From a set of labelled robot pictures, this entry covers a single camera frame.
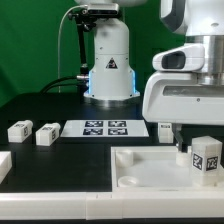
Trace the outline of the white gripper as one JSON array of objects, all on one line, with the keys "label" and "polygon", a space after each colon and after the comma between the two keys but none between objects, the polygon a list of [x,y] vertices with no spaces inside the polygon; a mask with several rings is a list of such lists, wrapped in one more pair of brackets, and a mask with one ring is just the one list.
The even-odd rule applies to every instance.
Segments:
[{"label": "white gripper", "polygon": [[147,81],[142,115],[174,125],[176,146],[188,152],[181,124],[224,125],[224,87],[199,85],[193,73],[156,72]]}]

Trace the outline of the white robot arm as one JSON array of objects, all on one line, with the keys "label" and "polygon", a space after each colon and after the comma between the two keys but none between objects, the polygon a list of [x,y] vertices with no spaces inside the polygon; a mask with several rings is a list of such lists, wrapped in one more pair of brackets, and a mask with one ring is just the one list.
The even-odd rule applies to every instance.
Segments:
[{"label": "white robot arm", "polygon": [[[95,64],[87,72],[86,101],[105,107],[139,95],[129,67],[129,30],[119,8],[147,0],[75,0],[85,29],[96,26]],[[161,0],[160,19],[183,46],[154,56],[142,115],[148,122],[171,123],[179,144],[183,124],[224,125],[224,0]]]}]

